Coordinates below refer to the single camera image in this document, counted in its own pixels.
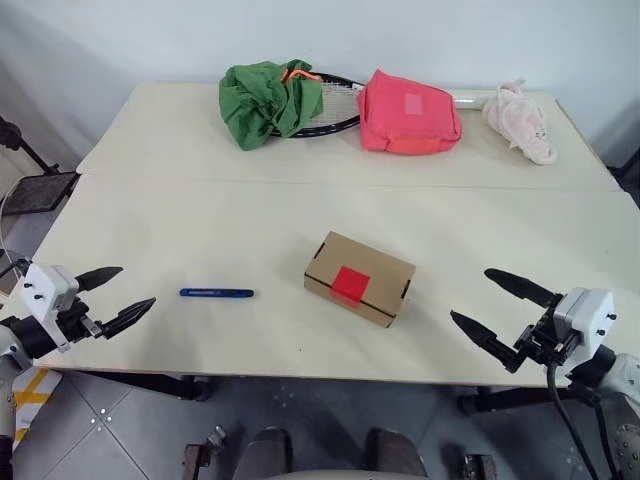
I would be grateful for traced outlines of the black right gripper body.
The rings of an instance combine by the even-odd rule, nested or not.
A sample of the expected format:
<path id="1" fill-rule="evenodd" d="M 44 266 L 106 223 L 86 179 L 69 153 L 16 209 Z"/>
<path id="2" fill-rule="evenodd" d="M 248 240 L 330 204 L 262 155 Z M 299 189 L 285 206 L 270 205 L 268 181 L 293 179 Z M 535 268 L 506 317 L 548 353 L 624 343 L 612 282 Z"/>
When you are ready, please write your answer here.
<path id="1" fill-rule="evenodd" d="M 526 359 L 539 365 L 562 366 L 580 345 L 580 333 L 549 308 L 535 325 L 528 325 L 514 343 L 517 352 L 514 371 Z"/>

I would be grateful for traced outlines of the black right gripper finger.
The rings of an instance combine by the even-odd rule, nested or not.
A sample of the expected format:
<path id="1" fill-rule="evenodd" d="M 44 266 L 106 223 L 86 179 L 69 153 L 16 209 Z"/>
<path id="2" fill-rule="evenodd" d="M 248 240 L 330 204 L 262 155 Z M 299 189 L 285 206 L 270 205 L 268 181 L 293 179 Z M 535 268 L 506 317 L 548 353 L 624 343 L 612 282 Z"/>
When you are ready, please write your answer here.
<path id="1" fill-rule="evenodd" d="M 514 373 L 520 368 L 525 358 L 501 342 L 492 330 L 459 312 L 451 311 L 450 316 L 475 345 L 497 359 L 507 371 Z"/>
<path id="2" fill-rule="evenodd" d="M 555 307 L 563 298 L 562 294 L 553 293 L 525 277 L 504 270 L 489 268 L 484 275 L 517 298 L 531 301 L 542 308 Z"/>

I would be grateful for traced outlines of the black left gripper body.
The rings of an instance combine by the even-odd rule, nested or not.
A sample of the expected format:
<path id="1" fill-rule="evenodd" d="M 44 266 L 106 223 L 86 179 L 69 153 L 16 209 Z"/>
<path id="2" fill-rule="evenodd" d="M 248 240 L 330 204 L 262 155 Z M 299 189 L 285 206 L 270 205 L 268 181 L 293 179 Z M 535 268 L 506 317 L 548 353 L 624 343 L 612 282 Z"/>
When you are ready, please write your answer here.
<path id="1" fill-rule="evenodd" d="M 88 316 L 89 307 L 75 298 L 69 309 L 57 314 L 56 325 L 69 343 L 77 343 L 85 338 L 104 336 L 103 324 Z"/>

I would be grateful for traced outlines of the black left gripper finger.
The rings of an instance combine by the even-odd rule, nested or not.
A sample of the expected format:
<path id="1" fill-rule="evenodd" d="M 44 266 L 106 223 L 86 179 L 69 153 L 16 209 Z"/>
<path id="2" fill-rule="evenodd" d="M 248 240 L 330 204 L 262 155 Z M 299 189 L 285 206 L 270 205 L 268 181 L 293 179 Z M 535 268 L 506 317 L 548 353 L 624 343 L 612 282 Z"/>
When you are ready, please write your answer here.
<path id="1" fill-rule="evenodd" d="M 109 282 L 122 271 L 122 267 L 108 266 L 85 272 L 75 278 L 78 282 L 78 291 L 85 292 L 96 289 Z"/>
<path id="2" fill-rule="evenodd" d="M 121 310 L 111 321 L 102 325 L 102 336 L 110 339 L 136 324 L 155 304 L 156 298 L 141 300 Z"/>

